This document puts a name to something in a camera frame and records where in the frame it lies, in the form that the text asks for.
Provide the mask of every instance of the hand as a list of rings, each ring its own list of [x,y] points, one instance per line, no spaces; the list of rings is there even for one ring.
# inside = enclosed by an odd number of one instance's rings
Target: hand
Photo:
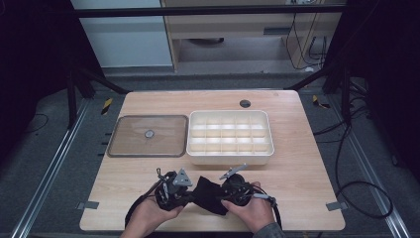
[[[183,206],[171,211],[160,209],[154,197],[146,198],[134,210],[130,222],[121,238],[143,238],[154,232],[162,223],[173,219],[181,212]]]
[[[251,184],[261,187],[258,181]],[[266,199],[252,197],[246,206],[237,206],[227,200],[222,200],[222,204],[230,212],[239,216],[253,233],[275,222],[272,207]]]

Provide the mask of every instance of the round hole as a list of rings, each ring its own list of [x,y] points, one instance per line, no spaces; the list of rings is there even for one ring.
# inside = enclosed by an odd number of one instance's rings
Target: round hole
[[[147,132],[145,132],[145,137],[146,138],[151,138],[155,135],[155,132],[152,130],[148,130]]]
[[[248,107],[251,106],[251,102],[249,100],[245,100],[245,99],[240,101],[239,104],[244,108],[248,108]]]

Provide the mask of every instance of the metal bracket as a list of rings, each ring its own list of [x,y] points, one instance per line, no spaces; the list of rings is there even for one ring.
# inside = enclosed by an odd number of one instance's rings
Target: metal bracket
[[[327,203],[326,206],[329,211],[337,210],[337,209],[346,210],[347,208],[349,208],[349,206],[345,202],[340,203],[338,201]]]
[[[275,207],[277,205],[275,197],[273,197],[273,196],[269,196],[267,194],[262,194],[262,193],[254,193],[253,197],[261,198],[261,199],[267,199],[269,201],[269,204],[271,204],[272,207]]]
[[[248,165],[247,164],[243,164],[241,166],[235,167],[235,168],[230,168],[222,177],[220,177],[219,179],[228,179],[230,176],[236,174],[237,172],[243,170],[244,168],[246,168]]]
[[[76,205],[76,209],[77,210],[84,210],[85,208],[89,208],[89,209],[97,209],[99,206],[99,202],[98,201],[86,201],[86,202],[79,202]]]
[[[192,186],[191,179],[189,179],[184,169],[179,170],[172,184],[177,186]]]
[[[164,190],[164,197],[165,200],[168,201],[169,200],[169,192],[167,191],[167,184],[166,181],[163,182],[163,190]]]

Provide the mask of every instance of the white plastic tray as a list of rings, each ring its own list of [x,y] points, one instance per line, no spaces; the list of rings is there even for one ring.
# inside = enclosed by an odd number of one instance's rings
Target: white plastic tray
[[[268,117],[258,110],[194,111],[186,151],[194,165],[265,165],[274,153]]]

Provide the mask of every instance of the wooden table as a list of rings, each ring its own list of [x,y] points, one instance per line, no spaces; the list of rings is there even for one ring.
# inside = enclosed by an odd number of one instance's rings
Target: wooden table
[[[244,109],[239,102],[251,101]],[[340,210],[328,211],[326,203],[336,201],[330,180],[312,135],[299,95],[287,90],[243,91],[154,91],[129,93],[120,117],[126,115],[189,116],[195,110],[262,110],[268,115],[274,154],[264,166],[248,166],[240,172],[247,181],[260,181],[277,199],[284,230],[341,230],[345,227]],[[200,176],[216,183],[227,166],[195,166],[185,154],[180,158],[109,158],[105,156],[89,196],[97,209],[85,209],[83,230],[123,230],[132,203],[157,180],[162,172],[185,168],[195,188]],[[189,203],[176,219],[159,231],[247,231],[245,224],[228,212],[210,213]]]

